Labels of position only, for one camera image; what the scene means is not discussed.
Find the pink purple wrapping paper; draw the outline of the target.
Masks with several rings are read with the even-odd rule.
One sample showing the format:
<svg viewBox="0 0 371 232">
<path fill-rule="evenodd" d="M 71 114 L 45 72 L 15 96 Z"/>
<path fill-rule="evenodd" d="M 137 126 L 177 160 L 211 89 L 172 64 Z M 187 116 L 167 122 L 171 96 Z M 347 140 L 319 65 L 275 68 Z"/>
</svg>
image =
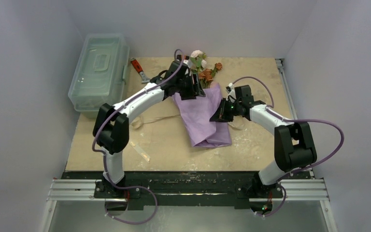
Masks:
<svg viewBox="0 0 371 232">
<path fill-rule="evenodd" d="M 205 97 L 197 97 L 193 100 L 183 101 L 178 93 L 173 96 L 191 146 L 216 148 L 232 145 L 228 124 L 210 121 L 222 100 L 220 85 L 211 84 L 204 92 Z"/>
</svg>

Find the white and orange rose stems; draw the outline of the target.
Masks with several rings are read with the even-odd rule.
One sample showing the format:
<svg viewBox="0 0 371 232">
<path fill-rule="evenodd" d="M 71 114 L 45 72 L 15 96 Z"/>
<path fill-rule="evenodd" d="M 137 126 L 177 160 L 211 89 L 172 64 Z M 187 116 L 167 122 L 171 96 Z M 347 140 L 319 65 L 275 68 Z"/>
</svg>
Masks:
<svg viewBox="0 0 371 232">
<path fill-rule="evenodd" d="M 195 50 L 189 56 L 192 62 L 191 70 L 198 75 L 202 88 L 209 88 L 216 74 L 223 69 L 222 63 L 216 63 L 212 69 L 207 68 L 206 54 Z"/>
</svg>

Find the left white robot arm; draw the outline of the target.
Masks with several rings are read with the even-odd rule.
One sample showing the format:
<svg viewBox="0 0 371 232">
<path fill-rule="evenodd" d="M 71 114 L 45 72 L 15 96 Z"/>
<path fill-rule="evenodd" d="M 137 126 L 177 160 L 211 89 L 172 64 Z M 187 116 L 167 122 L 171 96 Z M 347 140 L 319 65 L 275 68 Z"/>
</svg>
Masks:
<svg viewBox="0 0 371 232">
<path fill-rule="evenodd" d="M 92 150 L 102 154 L 106 192 L 114 198 L 123 195 L 123 150 L 129 143 L 129 126 L 135 118 L 168 97 L 179 94 L 182 100 L 205 97 L 190 59 L 174 60 L 167 70 L 153 77 L 140 91 L 127 99 L 103 104 L 93 128 Z"/>
</svg>

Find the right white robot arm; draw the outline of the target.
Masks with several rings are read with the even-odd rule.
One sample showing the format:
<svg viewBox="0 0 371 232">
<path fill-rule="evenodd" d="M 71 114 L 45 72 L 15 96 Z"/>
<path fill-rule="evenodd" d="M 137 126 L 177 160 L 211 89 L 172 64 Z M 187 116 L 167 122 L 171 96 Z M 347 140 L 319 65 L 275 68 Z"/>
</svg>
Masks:
<svg viewBox="0 0 371 232">
<path fill-rule="evenodd" d="M 251 190 L 265 196 L 284 175 L 296 168 L 316 162 L 317 154 L 307 122 L 292 122 L 275 112 L 263 101 L 256 101 L 248 85 L 235 87 L 230 83 L 211 122 L 228 123 L 241 116 L 256 123 L 274 136 L 274 161 L 254 174 Z"/>
</svg>

